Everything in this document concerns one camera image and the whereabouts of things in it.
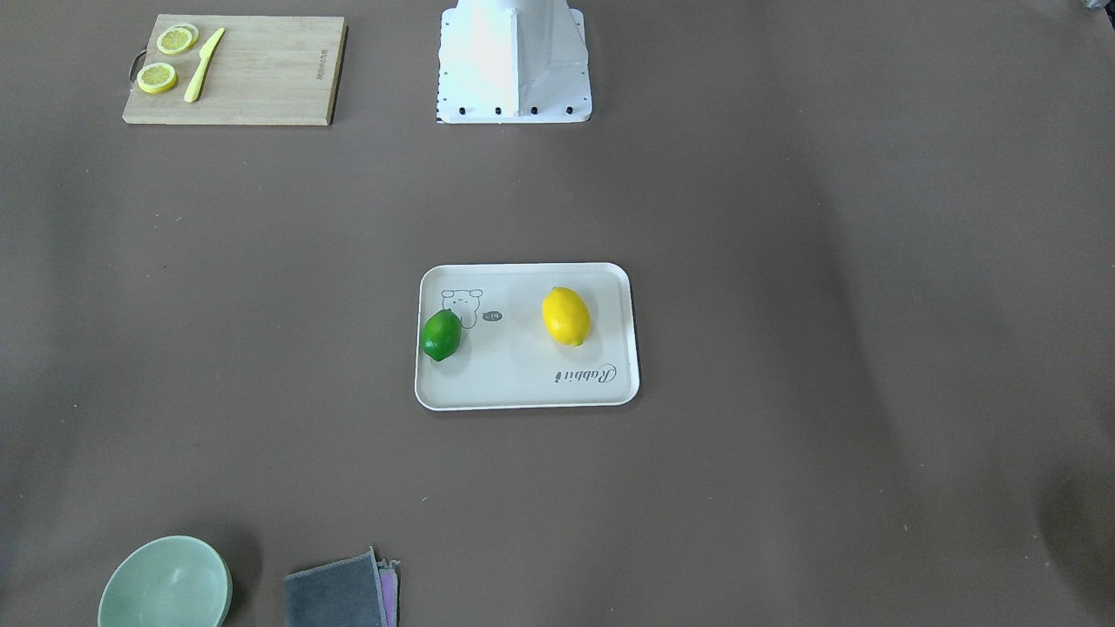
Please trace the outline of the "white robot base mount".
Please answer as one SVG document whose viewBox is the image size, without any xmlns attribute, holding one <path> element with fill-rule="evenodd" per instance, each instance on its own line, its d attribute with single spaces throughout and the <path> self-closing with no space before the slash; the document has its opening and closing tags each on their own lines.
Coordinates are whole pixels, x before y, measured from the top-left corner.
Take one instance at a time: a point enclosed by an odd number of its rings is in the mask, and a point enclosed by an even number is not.
<svg viewBox="0 0 1115 627">
<path fill-rule="evenodd" d="M 585 18 L 565 1 L 458 1 L 442 13 L 436 120 L 591 119 Z"/>
</svg>

